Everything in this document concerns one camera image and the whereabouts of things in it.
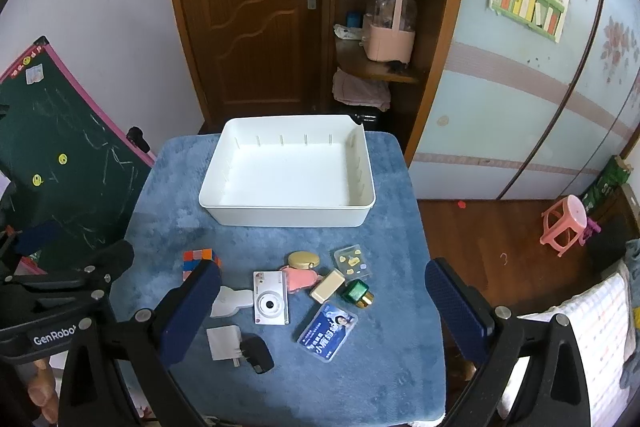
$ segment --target beige stripe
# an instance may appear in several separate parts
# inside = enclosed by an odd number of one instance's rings
[[[444,67],[454,73],[485,78],[503,86],[528,92],[556,105],[560,105],[568,87],[552,76],[533,70],[515,60],[461,42],[451,43]],[[633,129],[616,120],[614,115],[576,90],[569,97],[566,108],[607,131],[611,129],[625,139],[633,134]]]
[[[500,169],[519,169],[522,162],[511,160],[497,160],[495,158],[479,158],[477,156],[459,156],[454,154],[434,154],[430,152],[417,152],[414,161],[421,163],[447,163],[451,165],[477,165],[481,167],[497,167]],[[600,171],[594,169],[566,169],[553,165],[542,165],[540,163],[529,163],[525,167],[526,171],[551,172],[552,174],[568,174],[576,176],[582,174],[599,174]]]

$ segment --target wooden door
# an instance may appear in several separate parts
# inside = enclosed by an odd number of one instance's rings
[[[230,118],[315,112],[320,0],[174,0],[200,106]]]

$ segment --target white bedding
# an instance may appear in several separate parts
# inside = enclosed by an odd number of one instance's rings
[[[571,320],[587,380],[591,427],[610,427],[625,409],[629,389],[620,389],[620,375],[629,328],[625,279],[614,273],[602,283],[557,307],[523,318],[549,321],[556,313]],[[498,404],[505,418],[518,394],[529,357],[518,360]]]

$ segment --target silver screw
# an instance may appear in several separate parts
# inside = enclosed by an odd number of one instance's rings
[[[147,322],[151,318],[151,310],[148,308],[142,308],[136,312],[134,317],[137,322]]]
[[[89,317],[85,317],[78,322],[78,328],[81,330],[88,330],[91,327],[91,319]]]
[[[507,306],[498,306],[495,309],[495,315],[501,319],[507,320],[511,317],[511,310]]]
[[[569,317],[559,313],[558,315],[556,315],[556,322],[558,324],[560,324],[561,326],[568,326],[569,325]]]

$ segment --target blue tablecloth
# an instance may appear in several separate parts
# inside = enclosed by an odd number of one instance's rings
[[[296,344],[319,305],[305,291],[289,296],[288,326],[259,326],[252,309],[204,320],[185,359],[171,372],[196,409],[251,426],[389,426],[436,420],[444,413],[445,370],[440,318],[424,288],[429,252],[411,181],[396,138],[367,133],[376,204],[364,224],[349,229],[223,227],[198,204],[219,135],[169,140],[140,194],[126,239],[133,266],[117,280],[111,302],[120,320],[154,308],[182,282],[182,253],[213,248],[223,284],[252,288],[254,270],[275,270],[295,250],[321,257],[360,243],[369,252],[375,295],[368,309],[338,306],[359,322],[335,358],[324,363]],[[238,325],[267,343],[276,367],[257,375],[249,363],[211,359],[206,328]]]

